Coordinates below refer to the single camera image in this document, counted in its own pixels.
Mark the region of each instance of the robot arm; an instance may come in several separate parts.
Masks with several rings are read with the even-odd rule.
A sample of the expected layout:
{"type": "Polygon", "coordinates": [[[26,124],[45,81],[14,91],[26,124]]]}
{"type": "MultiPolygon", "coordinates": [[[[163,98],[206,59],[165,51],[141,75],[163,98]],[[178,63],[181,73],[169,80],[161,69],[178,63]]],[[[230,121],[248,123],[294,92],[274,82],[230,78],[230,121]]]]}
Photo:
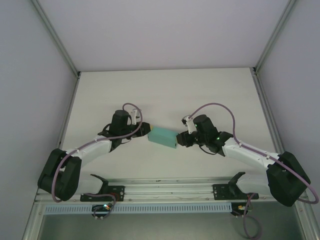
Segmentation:
{"type": "MultiPolygon", "coordinates": [[[[125,110],[117,110],[113,114],[112,122],[105,126],[93,141],[79,149],[67,151],[54,149],[38,179],[38,187],[48,193],[52,193],[54,189],[54,196],[62,201],[69,200],[77,191],[82,167],[97,157],[114,151],[122,144],[123,139],[131,140],[131,138],[142,137],[150,132],[149,123],[141,122],[137,125],[138,118],[137,109],[133,110],[131,115],[125,110]]],[[[92,176],[102,181],[102,188],[108,187],[108,181],[96,175],[92,176]]]]}
{"type": "Polygon", "coordinates": [[[204,114],[194,119],[189,119],[187,116],[182,122],[188,127],[188,131],[177,135],[179,145],[206,146],[213,154],[236,159],[259,171],[259,174],[245,172],[236,174],[229,182],[229,191],[233,195],[237,193],[271,195],[281,204],[292,206],[307,187],[271,158],[279,160],[310,184],[307,174],[290,152],[283,154],[267,152],[237,141],[231,133],[218,131],[210,118],[204,114]]]}

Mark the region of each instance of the green foam block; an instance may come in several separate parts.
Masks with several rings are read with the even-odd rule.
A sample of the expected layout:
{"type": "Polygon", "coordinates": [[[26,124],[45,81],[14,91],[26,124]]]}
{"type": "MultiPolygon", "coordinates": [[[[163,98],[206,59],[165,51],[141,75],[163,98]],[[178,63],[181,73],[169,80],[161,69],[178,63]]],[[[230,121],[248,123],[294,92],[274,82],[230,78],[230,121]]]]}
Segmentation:
{"type": "Polygon", "coordinates": [[[150,142],[176,149],[178,134],[178,132],[154,126],[148,133],[148,139],[150,142]]]}

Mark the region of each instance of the white panel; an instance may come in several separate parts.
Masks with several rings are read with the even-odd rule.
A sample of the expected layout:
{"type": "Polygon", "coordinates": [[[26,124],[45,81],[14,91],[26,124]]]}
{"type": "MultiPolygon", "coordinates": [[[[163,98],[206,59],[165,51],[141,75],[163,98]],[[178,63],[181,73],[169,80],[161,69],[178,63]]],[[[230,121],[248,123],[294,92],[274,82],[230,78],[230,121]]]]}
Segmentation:
{"type": "Polygon", "coordinates": [[[253,67],[288,0],[40,0],[86,71],[253,67]]]}
{"type": "MultiPolygon", "coordinates": [[[[187,130],[182,117],[203,104],[219,102],[234,112],[239,139],[274,151],[249,68],[83,72],[63,148],[90,141],[126,102],[142,109],[144,121],[177,132],[187,130]]],[[[210,106],[201,114],[207,114],[218,130],[232,131],[232,118],[224,108],[210,106]]],[[[237,160],[205,154],[197,146],[174,149],[149,142],[146,136],[119,146],[83,170],[107,179],[231,177],[253,171],[237,160]]]]}
{"type": "MultiPolygon", "coordinates": [[[[320,1],[298,1],[260,71],[284,148],[320,194],[320,1]]],[[[320,205],[313,210],[320,223],[320,205]]]]}
{"type": "Polygon", "coordinates": [[[19,240],[76,79],[29,1],[0,5],[0,238],[19,240]]]}

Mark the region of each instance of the wire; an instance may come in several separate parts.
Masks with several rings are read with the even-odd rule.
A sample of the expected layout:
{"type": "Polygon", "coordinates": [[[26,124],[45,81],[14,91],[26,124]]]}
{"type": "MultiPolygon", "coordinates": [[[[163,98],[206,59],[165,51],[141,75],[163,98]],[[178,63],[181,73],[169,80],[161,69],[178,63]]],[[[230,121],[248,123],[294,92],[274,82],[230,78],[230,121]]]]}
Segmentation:
{"type": "MultiPolygon", "coordinates": [[[[245,204],[245,208],[244,208],[244,213],[243,213],[243,229],[244,229],[244,232],[246,234],[246,236],[251,239],[251,240],[258,240],[259,238],[261,238],[262,236],[262,233],[263,233],[263,227],[262,227],[262,224],[260,222],[260,220],[254,216],[251,216],[251,215],[247,215],[247,210],[248,210],[248,206],[251,204],[251,199],[255,196],[256,194],[253,193],[249,198],[248,200],[246,201],[246,204],[245,204]],[[255,220],[258,224],[258,233],[256,234],[256,236],[250,236],[249,233],[248,233],[248,229],[247,229],[247,225],[246,225],[246,218],[251,218],[253,220],[255,220]]],[[[241,216],[241,214],[235,210],[232,210],[232,212],[234,212],[235,214],[238,214],[239,216],[241,216]]]]}
{"type": "Polygon", "coordinates": [[[120,144],[127,144],[128,142],[130,142],[132,139],[129,139],[129,141],[126,141],[126,142],[122,142],[120,144]]]}
{"type": "MultiPolygon", "coordinates": [[[[108,217],[110,215],[110,213],[112,212],[112,210],[114,209],[115,205],[116,205],[116,197],[113,196],[112,194],[92,194],[92,193],[85,193],[84,195],[87,195],[89,197],[111,197],[114,201],[114,204],[112,204],[112,207],[110,208],[109,212],[104,216],[105,218],[108,217]]],[[[99,209],[103,209],[104,207],[103,206],[100,206],[100,207],[96,207],[94,210],[93,210],[93,217],[95,218],[96,217],[96,213],[99,209]]]]}
{"type": "MultiPolygon", "coordinates": [[[[236,137],[236,119],[235,119],[235,116],[234,114],[232,113],[232,111],[226,107],[225,105],[221,104],[221,103],[216,103],[216,102],[211,102],[211,103],[207,103],[201,107],[199,107],[197,110],[195,110],[189,118],[192,118],[198,111],[200,111],[201,109],[207,107],[207,106],[210,106],[210,105],[217,105],[217,106],[220,106],[220,107],[223,107],[224,109],[226,109],[231,117],[232,117],[232,124],[233,124],[233,127],[232,127],[232,134],[233,134],[233,138],[234,140],[236,141],[237,144],[241,145],[241,147],[245,148],[245,149],[248,149],[249,151],[252,151],[256,154],[259,154],[263,157],[266,157],[268,156],[267,154],[265,154],[264,152],[261,152],[259,150],[256,150],[256,149],[253,149],[249,146],[246,146],[244,144],[241,144],[240,141],[237,139],[236,137]]],[[[301,182],[303,182],[307,188],[312,192],[312,194],[314,195],[314,198],[315,200],[314,201],[309,201],[309,200],[304,200],[304,199],[301,199],[301,198],[298,198],[298,200],[300,202],[303,202],[303,203],[306,203],[306,204],[317,204],[319,202],[319,196],[316,192],[316,190],[303,178],[301,177],[299,174],[297,174],[295,171],[293,171],[290,167],[288,167],[287,165],[283,164],[281,161],[279,161],[278,159],[272,157],[272,156],[269,156],[269,158],[271,160],[273,160],[274,162],[276,162],[277,164],[279,164],[281,167],[283,167],[284,169],[286,169],[287,171],[289,171],[291,174],[293,174],[296,178],[298,178],[301,182]]]]}
{"type": "Polygon", "coordinates": [[[200,146],[200,145],[199,145],[199,148],[200,148],[203,152],[205,152],[206,154],[216,155],[216,153],[212,153],[212,152],[208,152],[208,151],[204,150],[204,149],[202,148],[202,146],[200,146]]]}
{"type": "Polygon", "coordinates": [[[116,192],[110,192],[110,194],[116,197],[116,201],[119,200],[119,194],[117,194],[116,192]]]}
{"type": "Polygon", "coordinates": [[[59,163],[58,167],[56,168],[56,171],[55,171],[54,176],[53,176],[53,181],[52,181],[52,186],[51,186],[51,196],[52,196],[53,201],[55,201],[56,203],[62,202],[62,200],[61,200],[61,199],[57,199],[57,198],[56,198],[56,195],[55,195],[56,182],[57,182],[58,174],[59,174],[59,171],[60,171],[62,165],[65,163],[65,161],[66,161],[72,154],[75,154],[77,151],[82,150],[82,149],[84,149],[84,148],[86,148],[86,147],[88,147],[88,146],[90,146],[90,145],[92,145],[92,144],[95,144],[95,143],[97,143],[97,142],[106,141],[106,140],[114,140],[114,139],[125,139],[125,138],[127,138],[127,137],[135,134],[135,133],[141,128],[141,125],[142,125],[142,122],[143,122],[143,116],[142,116],[141,110],[140,110],[136,105],[134,105],[134,104],[132,104],[132,103],[129,103],[129,102],[123,104],[123,106],[122,106],[122,109],[123,109],[123,110],[125,110],[125,106],[126,106],[126,105],[131,105],[131,106],[133,106],[134,108],[136,108],[136,109],[138,110],[138,112],[139,112],[139,114],[140,114],[140,118],[141,118],[141,119],[140,119],[140,123],[139,123],[137,129],[134,130],[133,132],[128,133],[128,134],[123,135],[123,136],[103,137],[103,138],[98,138],[98,139],[92,140],[92,141],[87,142],[86,144],[84,144],[84,145],[76,148],[75,150],[69,152],[69,153],[61,160],[61,162],[59,163]]]}

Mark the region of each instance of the gray wall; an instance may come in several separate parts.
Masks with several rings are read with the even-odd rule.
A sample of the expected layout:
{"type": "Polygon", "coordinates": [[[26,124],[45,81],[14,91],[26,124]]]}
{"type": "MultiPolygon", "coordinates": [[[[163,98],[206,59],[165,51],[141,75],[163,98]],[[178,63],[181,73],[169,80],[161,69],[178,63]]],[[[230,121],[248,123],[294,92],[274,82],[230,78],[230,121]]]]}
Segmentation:
{"type": "Polygon", "coordinates": [[[0,4],[0,233],[18,240],[75,85],[27,0],[0,4]]]}
{"type": "Polygon", "coordinates": [[[82,72],[253,67],[288,0],[39,0],[82,72]]]}
{"type": "MultiPolygon", "coordinates": [[[[260,71],[284,148],[320,194],[320,1],[299,0],[260,71]]],[[[313,206],[320,223],[320,204],[313,206]]]]}

